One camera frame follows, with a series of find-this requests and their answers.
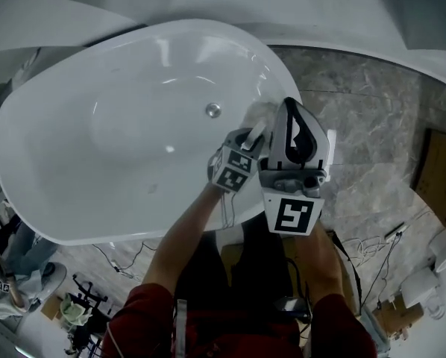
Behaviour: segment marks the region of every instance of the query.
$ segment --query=red sleeve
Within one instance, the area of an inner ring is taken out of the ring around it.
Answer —
[[[149,357],[160,349],[170,351],[172,311],[173,297],[163,286],[148,283],[132,289],[108,326],[123,356]],[[108,328],[103,357],[120,358]]]
[[[328,295],[314,307],[311,323],[313,358],[376,358],[371,336],[357,321],[341,295]]]

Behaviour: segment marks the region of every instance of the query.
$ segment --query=cable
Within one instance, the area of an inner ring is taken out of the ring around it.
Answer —
[[[236,193],[233,194],[233,196],[231,197],[231,212],[233,214],[233,220],[231,221],[231,227],[234,227],[235,225],[235,206],[233,204],[233,200],[236,196]]]
[[[286,261],[291,264],[292,266],[294,266],[295,270],[296,270],[296,286],[298,288],[298,294],[299,297],[301,297],[303,300],[306,300],[306,296],[303,295],[303,288],[301,286],[301,277],[299,277],[299,269],[298,266],[296,265],[296,263],[290,259],[289,257],[286,258]]]
[[[383,261],[382,265],[380,266],[379,272],[377,273],[377,276],[374,278],[374,281],[372,282],[371,288],[369,289],[369,291],[368,291],[366,297],[364,298],[364,301],[362,302],[361,309],[364,307],[365,302],[367,301],[368,296],[371,294],[372,288],[374,287],[374,284],[376,283],[376,281],[377,281],[377,279],[378,279],[378,277],[379,277],[379,275],[380,275],[380,273],[381,273],[381,271],[382,271],[384,265],[386,264],[386,261],[389,259],[390,254],[391,254],[392,251],[394,250],[394,247],[398,244],[398,242],[397,242],[397,244],[396,244],[396,240],[395,240],[397,237],[398,237],[398,241],[400,241],[400,240],[401,240],[401,237],[402,237],[402,233],[396,233],[395,238],[394,238],[394,241],[392,242],[392,245],[391,245],[391,247],[390,247],[390,249],[389,249],[389,252],[388,252],[388,254],[387,254],[385,260]]]
[[[150,251],[156,251],[157,250],[157,249],[150,248],[148,245],[146,245],[144,242],[142,242],[142,244],[140,245],[139,251],[136,253],[134,258],[132,259],[132,263],[129,266],[125,267],[125,268],[119,268],[119,267],[116,266],[116,264],[112,264],[112,262],[109,260],[107,255],[104,253],[104,251],[101,250],[97,245],[92,244],[92,246],[97,248],[104,255],[105,259],[107,260],[107,262],[109,263],[109,265],[112,267],[112,269],[114,271],[116,271],[117,273],[121,274],[122,276],[124,276],[126,278],[130,278],[130,279],[133,279],[133,280],[136,280],[136,281],[142,281],[141,277],[140,276],[136,276],[134,274],[130,274],[130,273],[126,272],[125,270],[129,269],[131,266],[134,265],[135,260],[139,256],[139,254],[142,252],[143,247],[146,247]]]
[[[364,246],[364,243],[368,243],[371,240],[375,240],[375,239],[378,240],[377,244],[371,244],[371,245]],[[387,245],[390,245],[389,243],[382,243],[382,237],[380,237],[380,236],[369,237],[368,239],[364,239],[364,240],[361,240],[360,238],[355,237],[353,239],[345,240],[344,242],[342,242],[342,244],[347,244],[349,242],[358,242],[359,243],[359,245],[357,247],[357,253],[359,256],[358,257],[350,257],[352,260],[359,260],[359,263],[355,265],[356,268],[359,268],[360,266],[367,263],[369,260],[374,258],[379,251],[384,249]]]
[[[128,266],[128,267],[126,267],[126,268],[120,268],[120,270],[121,271],[124,271],[125,269],[129,269],[134,263],[135,263],[135,259],[136,259],[136,257],[142,252],[142,249],[143,249],[143,242],[142,242],[142,245],[140,246],[140,249],[139,249],[139,251],[136,253],[136,255],[134,256],[134,259],[132,260],[132,263]]]
[[[397,242],[394,245],[395,246],[401,242],[402,236],[399,237],[399,239],[397,240]],[[389,269],[390,269],[390,258],[387,259],[387,270],[386,270],[386,274],[384,275],[384,277],[381,277],[382,281],[384,282],[384,287],[382,288],[382,290],[380,291],[379,295],[377,296],[377,302],[380,303],[380,296],[382,295],[382,293],[384,292],[384,290],[386,290],[387,287],[387,276],[389,276]]]
[[[304,338],[307,339],[307,337],[303,337],[302,334],[307,330],[307,328],[311,326],[311,323],[307,324],[305,327],[303,327],[303,329],[301,330],[301,332],[299,333],[299,337],[300,338]]]
[[[104,251],[103,250],[101,250],[97,245],[95,245],[95,244],[92,244],[94,247],[96,247],[103,255],[104,255],[104,257],[105,257],[105,259],[107,260],[107,262],[109,263],[109,265],[113,268],[113,265],[112,265],[112,263],[110,262],[110,260],[109,260],[109,258],[107,257],[107,255],[104,253]]]
[[[155,248],[155,249],[153,249],[153,248],[150,248],[148,245],[146,245],[144,242],[142,242],[142,244],[143,244],[143,246],[144,247],[146,247],[147,249],[149,249],[150,251],[153,251],[153,252],[155,252],[157,249]]]
[[[235,207],[234,207],[233,200],[236,196],[236,193],[234,193],[230,199],[231,212],[232,212],[231,222],[228,221],[228,214],[226,211],[226,196],[225,195],[226,195],[226,193],[223,192],[222,197],[220,198],[220,207],[221,207],[221,212],[222,212],[222,227],[217,230],[226,230],[226,229],[231,228],[235,225],[235,217],[236,216],[235,216]]]

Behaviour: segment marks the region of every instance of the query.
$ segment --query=freestanding bathtub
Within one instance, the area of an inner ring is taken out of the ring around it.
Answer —
[[[54,242],[161,236],[203,188],[209,157],[249,105],[287,96],[301,101],[286,67],[238,28],[182,20],[139,29],[7,98],[0,182],[22,219]],[[263,210],[257,177],[233,204],[235,224]],[[218,207],[207,229],[221,227]]]

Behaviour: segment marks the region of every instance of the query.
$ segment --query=gray marble tile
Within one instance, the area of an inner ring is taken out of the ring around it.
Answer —
[[[336,165],[323,185],[323,219],[371,215],[411,207],[416,194],[403,182],[404,163]]]
[[[446,133],[446,111],[434,107],[420,106],[418,111],[420,128],[431,128]]]
[[[420,75],[401,66],[323,49],[272,49],[291,72],[299,90],[349,92],[393,99],[418,96]]]
[[[433,255],[428,248],[428,242],[443,229],[440,221],[417,195],[414,204],[409,207],[400,207],[396,210],[387,210],[369,215],[323,219],[324,226],[337,232],[345,250],[352,257],[359,256],[357,253],[359,243],[348,242],[348,240],[354,238],[366,240],[379,236],[381,238],[380,242],[383,243],[383,237],[402,222],[408,224],[409,228],[407,228],[403,238],[391,254],[387,287],[381,295],[381,301],[398,291],[400,284],[409,274],[431,264]],[[379,239],[373,239],[371,245],[378,242]],[[357,268],[361,278],[362,298],[367,295],[388,252],[389,246],[386,246],[373,258]],[[354,259],[354,265],[358,263],[360,263],[360,260]],[[386,268],[383,269],[382,276],[385,275],[385,272]],[[368,296],[370,308],[376,306],[377,296],[383,286],[383,281],[378,278]]]
[[[325,130],[336,130],[334,164],[407,159],[418,106],[339,92],[301,92],[301,97]]]
[[[446,84],[422,75],[420,86],[420,105],[446,111]]]
[[[152,239],[146,240],[145,244],[155,249],[159,242],[160,239]],[[141,241],[116,242],[114,245],[115,248],[111,248],[108,243],[99,244],[98,247],[110,261],[115,260],[121,267],[127,267],[139,251]],[[93,245],[61,246],[52,258],[53,261],[67,267],[67,278],[59,288],[58,294],[63,296],[66,292],[76,293],[77,286],[72,281],[72,275],[81,273],[102,288],[112,302],[121,306],[127,299],[129,291],[142,282],[153,255],[153,251],[144,247],[135,259],[134,265],[126,269],[127,273],[135,277],[127,278],[113,270],[105,256]]]

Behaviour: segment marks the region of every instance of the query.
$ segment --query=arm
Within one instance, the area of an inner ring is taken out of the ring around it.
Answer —
[[[320,221],[309,236],[295,238],[298,259],[304,265],[304,276],[316,305],[327,295],[343,295],[339,258]]]
[[[19,290],[17,289],[16,278],[14,276],[9,277],[7,279],[7,283],[9,283],[9,293],[14,306],[24,312],[25,303],[22,299],[21,293],[19,293]]]
[[[25,302],[22,299],[21,293],[17,289],[16,278],[13,272],[7,267],[4,260],[0,257],[0,272],[2,277],[6,277],[6,281],[9,284],[9,295],[11,296],[12,304],[19,310],[25,311]]]
[[[345,303],[339,258],[321,222],[309,236],[296,237],[298,259],[310,288],[311,351],[319,357],[376,357],[371,336]]]
[[[158,246],[142,283],[157,283],[172,295],[178,278],[195,252],[222,191],[207,184],[203,192],[170,228]]]
[[[120,357],[116,344],[124,357],[155,357],[170,351],[172,296],[221,195],[208,184],[163,237],[143,285],[132,289],[122,310],[108,324],[102,347],[105,357]]]

